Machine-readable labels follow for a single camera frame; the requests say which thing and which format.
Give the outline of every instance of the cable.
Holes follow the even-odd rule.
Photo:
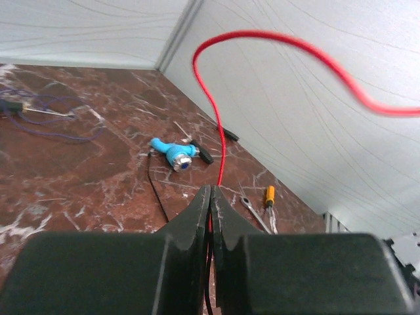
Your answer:
[[[163,207],[162,201],[160,200],[158,191],[156,190],[156,187],[155,187],[155,185],[152,181],[152,177],[150,176],[150,163],[151,163],[151,161],[152,161],[152,151],[149,151],[149,153],[147,153],[147,170],[146,170],[147,171],[147,178],[149,179],[150,186],[152,186],[152,188],[153,188],[153,192],[155,193],[157,202],[159,202],[160,209],[162,210],[162,213],[163,213],[163,217],[165,218],[166,223],[168,223],[169,222],[168,215],[166,214],[165,208]]]
[[[63,105],[65,105],[65,107],[67,107],[67,110],[69,112],[72,112],[72,109],[65,102],[66,99],[76,100],[76,101],[78,101],[82,104],[85,104],[80,98],[70,97],[70,96],[55,97],[55,96],[52,96],[52,95],[33,94],[33,93],[30,93],[30,92],[25,91],[25,90],[11,89],[11,88],[6,88],[6,89],[3,89],[3,90],[0,90],[0,97],[6,96],[6,95],[18,95],[18,96],[21,96],[21,97],[34,99],[36,102],[40,103],[41,106],[36,106],[36,104],[34,104],[33,107],[37,108],[37,109],[41,109],[41,110],[47,110],[49,105],[52,102],[59,101],[59,102],[63,103]],[[49,97],[52,100],[50,100],[48,102],[43,102],[41,100],[41,98],[45,98],[45,97]],[[3,109],[3,113],[8,117],[8,119],[12,122],[13,125],[18,127],[19,129],[21,129],[21,130],[23,130],[27,133],[31,133],[33,135],[54,136],[54,137],[67,138],[67,139],[71,139],[71,140],[89,141],[89,140],[96,139],[104,130],[103,121],[101,119],[99,119],[99,122],[100,122],[99,131],[96,134],[94,134],[93,136],[88,136],[88,137],[70,136],[70,135],[65,135],[65,134],[62,134],[62,133],[44,133],[44,132],[41,132],[41,131],[36,131],[36,130],[33,130],[33,129],[29,129],[29,128],[23,126],[21,123],[17,122],[17,120],[15,120],[15,118],[12,117],[11,113],[6,109],[5,102],[1,98],[0,98],[0,103],[1,103],[1,106],[2,106],[2,109]],[[51,120],[46,120],[46,121],[33,121],[33,120],[27,118],[23,113],[19,112],[18,115],[24,121],[26,121],[28,123],[32,123],[34,125],[46,125],[48,123],[55,123],[57,121],[72,121],[72,120],[75,120],[74,117],[69,117],[69,118],[51,119]]]
[[[210,302],[210,268],[211,257],[213,256],[213,234],[209,233],[209,242],[207,244],[207,261],[205,263],[205,283],[204,283],[204,301],[208,315],[213,315],[213,309]]]
[[[371,110],[372,112],[376,114],[381,114],[381,115],[386,115],[386,116],[404,116],[404,117],[420,115],[420,108],[393,108],[372,99],[369,95],[367,95],[364,92],[364,90],[361,88],[361,86],[359,86],[356,80],[354,80],[350,76],[350,74],[339,65],[337,61],[335,61],[332,57],[330,57],[324,51],[320,50],[314,45],[298,37],[293,37],[290,35],[277,33],[274,31],[262,31],[262,30],[238,30],[238,31],[230,31],[224,34],[220,34],[202,43],[195,51],[194,56],[192,58],[192,67],[193,67],[194,75],[198,81],[198,84],[203,89],[203,92],[206,94],[207,98],[209,99],[213,107],[213,110],[216,115],[217,125],[219,126],[220,141],[222,144],[222,158],[220,161],[219,179],[217,180],[218,186],[222,184],[224,161],[226,159],[226,142],[224,139],[219,109],[217,108],[215,99],[209,92],[209,89],[204,84],[204,81],[201,78],[200,73],[198,72],[197,61],[198,61],[198,56],[206,48],[210,47],[211,45],[214,45],[223,41],[228,41],[229,39],[243,38],[243,37],[269,39],[273,41],[278,41],[280,43],[285,43],[285,44],[297,47],[303,51],[306,51],[307,53],[316,57],[319,61],[323,62],[332,72],[334,72],[338,76],[338,78],[344,83],[347,89],[354,95],[354,97],[363,106],[365,106],[368,110]]]

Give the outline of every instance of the yellow handle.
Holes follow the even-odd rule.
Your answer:
[[[269,186],[267,188],[267,195],[265,198],[265,203],[271,201],[272,204],[274,205],[274,187],[273,186]]]

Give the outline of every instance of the yellow-handled screwdriver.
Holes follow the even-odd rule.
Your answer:
[[[274,205],[274,195],[276,191],[274,190],[274,186],[269,186],[267,188],[267,193],[265,195],[265,209],[268,212],[268,215],[270,216],[270,226],[271,231],[273,234],[277,234],[277,220],[276,220],[276,214],[273,210]]]

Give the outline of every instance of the wrench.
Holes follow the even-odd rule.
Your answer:
[[[245,196],[241,197],[241,203],[242,205],[247,208],[248,210],[250,210],[250,212],[253,214],[253,216],[256,218],[256,220],[259,222],[259,224],[261,224],[262,228],[264,228],[265,232],[272,234],[271,230],[267,227],[267,225],[264,223],[264,221],[261,219],[261,217],[259,216],[259,214],[256,212],[256,210],[254,210],[251,202],[249,201],[248,198],[246,198]]]

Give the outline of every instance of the blue wire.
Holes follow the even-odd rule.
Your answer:
[[[77,100],[78,102],[84,104],[84,102],[80,99],[80,98],[76,98],[76,97],[70,97],[70,96],[64,96],[64,97],[55,97],[53,95],[43,95],[43,94],[33,94],[30,93],[26,90],[18,90],[18,89],[3,89],[0,90],[0,96],[3,96],[5,94],[9,94],[9,95],[19,95],[22,97],[28,97],[28,98],[34,98],[36,99],[36,101],[38,103],[41,104],[41,107],[39,106],[34,106],[34,108],[37,109],[42,109],[42,110],[47,110],[49,107],[49,104],[51,104],[52,102],[56,102],[59,101],[61,103],[63,103],[65,105],[65,107],[67,107],[69,112],[72,112],[72,109],[69,107],[69,105],[65,102],[66,99],[73,99],[73,100]],[[42,100],[40,100],[41,97],[49,97],[52,98],[52,100],[48,101],[48,102],[43,102]],[[90,140],[94,140],[96,139],[104,130],[104,125],[101,124],[99,131],[93,135],[93,136],[88,136],[88,137],[82,137],[82,136],[69,136],[69,135],[65,135],[62,133],[44,133],[41,131],[36,131],[36,130],[32,130],[29,129],[25,126],[23,126],[22,124],[20,124],[19,122],[17,122],[11,115],[11,113],[7,110],[6,104],[5,104],[5,100],[0,98],[0,102],[1,102],[1,106],[3,107],[3,113],[5,113],[5,115],[10,119],[10,121],[13,123],[13,125],[15,125],[16,127],[18,127],[19,129],[26,131],[27,133],[31,133],[33,135],[39,135],[39,136],[53,136],[53,137],[62,137],[62,138],[67,138],[67,139],[72,139],[72,140],[80,140],[80,141],[90,141]],[[33,123],[36,125],[45,125],[48,123],[54,123],[57,121],[71,121],[71,120],[75,120],[75,117],[69,117],[69,118],[60,118],[60,119],[52,119],[52,120],[47,120],[47,121],[33,121],[27,117],[25,117],[25,115],[23,115],[22,113],[19,112],[19,116],[24,120],[27,121],[28,123]]]

